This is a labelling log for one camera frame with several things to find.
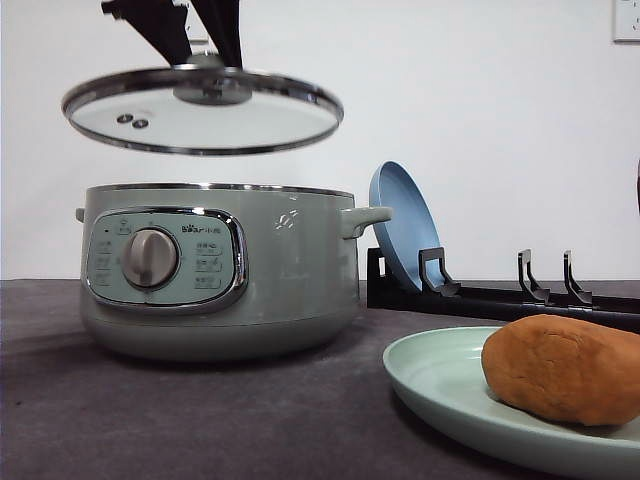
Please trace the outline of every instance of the control panel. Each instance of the control panel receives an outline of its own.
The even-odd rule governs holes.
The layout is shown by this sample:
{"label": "control panel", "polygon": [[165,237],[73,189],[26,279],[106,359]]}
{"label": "control panel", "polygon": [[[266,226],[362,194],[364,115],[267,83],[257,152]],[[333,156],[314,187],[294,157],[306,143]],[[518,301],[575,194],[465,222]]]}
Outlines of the control panel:
{"label": "control panel", "polygon": [[238,295],[246,277],[239,223],[202,208],[108,212],[91,233],[86,282],[108,302],[187,306]]}

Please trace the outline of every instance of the table surface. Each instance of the table surface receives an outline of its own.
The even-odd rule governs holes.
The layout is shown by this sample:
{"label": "table surface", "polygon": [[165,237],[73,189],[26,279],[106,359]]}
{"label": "table surface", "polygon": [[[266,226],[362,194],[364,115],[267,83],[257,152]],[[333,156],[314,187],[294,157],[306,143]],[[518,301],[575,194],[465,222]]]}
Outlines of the table surface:
{"label": "table surface", "polygon": [[[581,283],[640,293],[640,282]],[[405,335],[501,322],[362,308],[332,342],[301,353],[176,365],[99,347],[81,325],[79,289],[2,283],[2,478],[557,478],[435,431],[382,366]]]}

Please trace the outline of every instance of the pot body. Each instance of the pot body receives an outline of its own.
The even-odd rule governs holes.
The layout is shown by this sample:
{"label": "pot body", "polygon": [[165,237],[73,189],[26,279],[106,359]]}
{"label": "pot body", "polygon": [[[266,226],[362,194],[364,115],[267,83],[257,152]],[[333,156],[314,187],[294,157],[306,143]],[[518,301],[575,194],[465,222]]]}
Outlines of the pot body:
{"label": "pot body", "polygon": [[[83,322],[112,350],[163,360],[251,358],[327,341],[359,308],[356,240],[344,238],[353,206],[350,194],[287,187],[89,189]],[[388,219],[369,213],[360,230]],[[177,251],[174,272],[153,288],[123,273],[123,249],[144,229]]]}

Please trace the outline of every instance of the pot base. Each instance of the pot base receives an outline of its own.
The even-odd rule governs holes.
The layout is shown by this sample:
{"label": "pot base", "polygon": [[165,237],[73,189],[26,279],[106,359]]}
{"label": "pot base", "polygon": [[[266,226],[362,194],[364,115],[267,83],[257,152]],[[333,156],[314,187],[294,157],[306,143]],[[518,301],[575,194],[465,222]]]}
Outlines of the pot base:
{"label": "pot base", "polygon": [[349,325],[357,311],[253,325],[126,325],[88,316],[83,316],[83,322],[98,343],[118,353],[152,360],[215,362],[282,355],[320,345]]}

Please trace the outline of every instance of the control knob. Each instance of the control knob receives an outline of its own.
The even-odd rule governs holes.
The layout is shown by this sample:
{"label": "control knob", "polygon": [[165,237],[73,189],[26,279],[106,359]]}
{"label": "control knob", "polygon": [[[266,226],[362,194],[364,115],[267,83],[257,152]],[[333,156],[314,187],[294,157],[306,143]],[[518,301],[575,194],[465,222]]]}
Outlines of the control knob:
{"label": "control knob", "polygon": [[178,251],[169,235],[145,228],[135,232],[127,241],[120,263],[122,273],[133,285],[157,287],[176,271]]}

